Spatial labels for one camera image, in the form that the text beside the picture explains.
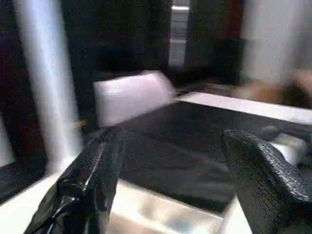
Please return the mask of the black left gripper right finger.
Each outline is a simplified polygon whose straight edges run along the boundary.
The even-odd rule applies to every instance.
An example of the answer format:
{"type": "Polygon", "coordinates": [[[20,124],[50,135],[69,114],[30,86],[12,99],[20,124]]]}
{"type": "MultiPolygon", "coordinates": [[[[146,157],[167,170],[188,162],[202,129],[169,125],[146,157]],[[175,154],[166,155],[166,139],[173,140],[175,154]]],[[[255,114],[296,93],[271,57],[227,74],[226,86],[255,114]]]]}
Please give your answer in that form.
{"type": "Polygon", "coordinates": [[[281,152],[243,130],[224,131],[221,146],[252,233],[312,232],[312,185],[281,152]]]}

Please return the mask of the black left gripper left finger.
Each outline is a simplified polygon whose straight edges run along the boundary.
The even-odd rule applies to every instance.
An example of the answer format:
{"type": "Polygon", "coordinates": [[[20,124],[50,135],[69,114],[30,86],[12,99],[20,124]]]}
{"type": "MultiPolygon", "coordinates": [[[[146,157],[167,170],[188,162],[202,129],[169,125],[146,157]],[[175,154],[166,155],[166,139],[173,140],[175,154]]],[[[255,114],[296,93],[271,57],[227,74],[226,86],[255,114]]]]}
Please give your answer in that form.
{"type": "Polygon", "coordinates": [[[124,152],[124,132],[106,128],[47,191],[26,234],[104,234],[124,152]]]}

